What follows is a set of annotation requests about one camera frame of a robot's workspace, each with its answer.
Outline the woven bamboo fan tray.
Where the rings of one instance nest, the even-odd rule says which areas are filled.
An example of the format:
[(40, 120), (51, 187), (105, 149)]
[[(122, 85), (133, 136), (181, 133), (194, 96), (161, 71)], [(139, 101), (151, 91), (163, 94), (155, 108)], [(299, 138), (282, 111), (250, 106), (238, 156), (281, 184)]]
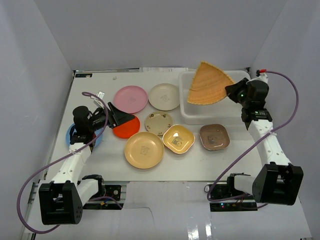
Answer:
[(227, 97), (225, 87), (236, 82), (222, 69), (202, 61), (195, 71), (187, 102), (193, 105), (212, 105)]

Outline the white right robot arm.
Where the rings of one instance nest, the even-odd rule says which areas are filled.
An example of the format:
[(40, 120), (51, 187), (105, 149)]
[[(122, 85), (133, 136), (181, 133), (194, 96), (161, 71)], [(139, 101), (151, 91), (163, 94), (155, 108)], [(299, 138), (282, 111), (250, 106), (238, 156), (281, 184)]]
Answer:
[(257, 203), (292, 206), (303, 180), (303, 170), (293, 165), (283, 152), (274, 132), (273, 119), (265, 108), (269, 86), (264, 76), (243, 78), (225, 88), (227, 96), (242, 106), (241, 119), (252, 136), (262, 168), (256, 176), (232, 173), (226, 195), (236, 200), (249, 194)]

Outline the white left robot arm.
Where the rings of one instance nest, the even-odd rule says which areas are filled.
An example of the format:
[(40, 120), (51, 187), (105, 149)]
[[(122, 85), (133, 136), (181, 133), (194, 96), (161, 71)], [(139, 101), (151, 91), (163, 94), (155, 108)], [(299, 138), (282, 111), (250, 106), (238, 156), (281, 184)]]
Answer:
[(83, 206), (93, 197), (105, 196), (103, 177), (98, 174), (80, 177), (85, 163), (92, 155), (97, 139), (106, 127), (121, 126), (135, 118), (117, 109), (111, 102), (91, 112), (78, 106), (73, 112), (74, 125), (69, 132), (69, 153), (58, 173), (38, 190), (41, 220), (44, 225), (76, 225)]

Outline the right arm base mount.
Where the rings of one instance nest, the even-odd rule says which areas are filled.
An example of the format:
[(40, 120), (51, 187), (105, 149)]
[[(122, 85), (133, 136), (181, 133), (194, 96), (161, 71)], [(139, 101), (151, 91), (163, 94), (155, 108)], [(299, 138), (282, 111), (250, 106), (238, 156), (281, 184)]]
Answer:
[(209, 208), (211, 213), (257, 211), (254, 198), (244, 192), (231, 189), (226, 182), (218, 183), (210, 193)]

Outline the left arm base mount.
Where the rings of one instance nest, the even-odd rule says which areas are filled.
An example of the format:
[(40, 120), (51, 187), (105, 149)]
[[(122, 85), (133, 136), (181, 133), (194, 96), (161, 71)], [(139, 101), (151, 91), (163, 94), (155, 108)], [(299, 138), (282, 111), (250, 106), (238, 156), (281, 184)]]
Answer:
[(104, 195), (94, 195), (84, 205), (85, 210), (121, 210), (123, 203), (121, 203), (121, 185), (105, 185)]

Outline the pink round plate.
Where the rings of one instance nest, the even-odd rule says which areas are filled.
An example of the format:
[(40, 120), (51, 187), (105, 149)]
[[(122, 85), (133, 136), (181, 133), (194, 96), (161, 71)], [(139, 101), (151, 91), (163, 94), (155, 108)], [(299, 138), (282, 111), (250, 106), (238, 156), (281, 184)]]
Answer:
[(128, 85), (119, 89), (113, 98), (113, 104), (119, 110), (135, 114), (145, 108), (148, 103), (147, 92), (136, 85)]

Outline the cream white round plate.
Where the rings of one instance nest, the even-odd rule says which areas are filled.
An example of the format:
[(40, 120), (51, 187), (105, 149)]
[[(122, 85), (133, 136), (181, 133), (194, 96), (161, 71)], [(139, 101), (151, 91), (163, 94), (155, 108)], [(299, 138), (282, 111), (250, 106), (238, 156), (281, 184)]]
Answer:
[(170, 83), (155, 85), (148, 93), (148, 101), (157, 110), (174, 110), (180, 105), (179, 89)]

